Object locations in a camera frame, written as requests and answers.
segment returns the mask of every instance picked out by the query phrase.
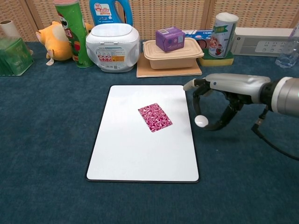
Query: blue carpet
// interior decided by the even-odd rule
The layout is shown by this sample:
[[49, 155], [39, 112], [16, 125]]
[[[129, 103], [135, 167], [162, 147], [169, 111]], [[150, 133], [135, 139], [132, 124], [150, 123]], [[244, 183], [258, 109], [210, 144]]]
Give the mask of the blue carpet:
[[[136, 69], [103, 73], [73, 61], [46, 66], [46, 50], [29, 43], [35, 63], [21, 77], [0, 77], [0, 223], [293, 224], [299, 220], [299, 162], [250, 130], [262, 105], [246, 105], [223, 130], [192, 122], [201, 180], [197, 184], [93, 183], [86, 166], [109, 87], [184, 84], [193, 77], [136, 78]], [[275, 58], [236, 56], [210, 73], [299, 77]], [[192, 93], [187, 94], [191, 119]], [[203, 112], [216, 119], [228, 102], [213, 93]], [[299, 119], [269, 113], [260, 128], [299, 154]]]

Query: green tissue box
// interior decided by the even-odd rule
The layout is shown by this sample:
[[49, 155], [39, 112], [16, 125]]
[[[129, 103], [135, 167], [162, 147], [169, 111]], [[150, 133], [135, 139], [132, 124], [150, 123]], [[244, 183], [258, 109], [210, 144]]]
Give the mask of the green tissue box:
[[20, 76], [33, 64], [21, 38], [0, 39], [0, 76]]

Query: food container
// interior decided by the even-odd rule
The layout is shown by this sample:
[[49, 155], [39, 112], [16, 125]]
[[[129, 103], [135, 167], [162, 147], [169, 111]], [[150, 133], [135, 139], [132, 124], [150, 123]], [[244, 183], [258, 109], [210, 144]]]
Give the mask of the food container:
[[86, 47], [89, 58], [102, 71], [130, 71], [140, 55], [139, 33], [126, 23], [103, 23], [87, 36]]
[[183, 48], [167, 53], [156, 45], [156, 41], [146, 41], [143, 43], [143, 52], [152, 69], [189, 68], [194, 65], [196, 58], [204, 55], [196, 40], [192, 38], [185, 38]]

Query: pringles can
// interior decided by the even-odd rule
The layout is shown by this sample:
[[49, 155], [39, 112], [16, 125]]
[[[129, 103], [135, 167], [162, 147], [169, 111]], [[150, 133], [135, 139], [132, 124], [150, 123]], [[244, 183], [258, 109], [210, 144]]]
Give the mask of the pringles can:
[[224, 58], [228, 55], [239, 17], [230, 13], [216, 15], [209, 45], [209, 55]]
[[80, 68], [92, 66], [93, 62], [89, 59], [85, 46], [88, 33], [80, 10], [79, 0], [54, 0], [53, 3], [65, 35], [69, 39], [73, 60]]

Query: pink patterned card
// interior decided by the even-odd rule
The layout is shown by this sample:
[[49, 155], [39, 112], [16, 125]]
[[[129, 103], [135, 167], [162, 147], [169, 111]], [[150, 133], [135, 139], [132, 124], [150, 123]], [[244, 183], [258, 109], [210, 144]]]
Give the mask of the pink patterned card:
[[138, 109], [151, 132], [156, 132], [162, 128], [172, 125], [172, 121], [158, 104], [152, 104]]

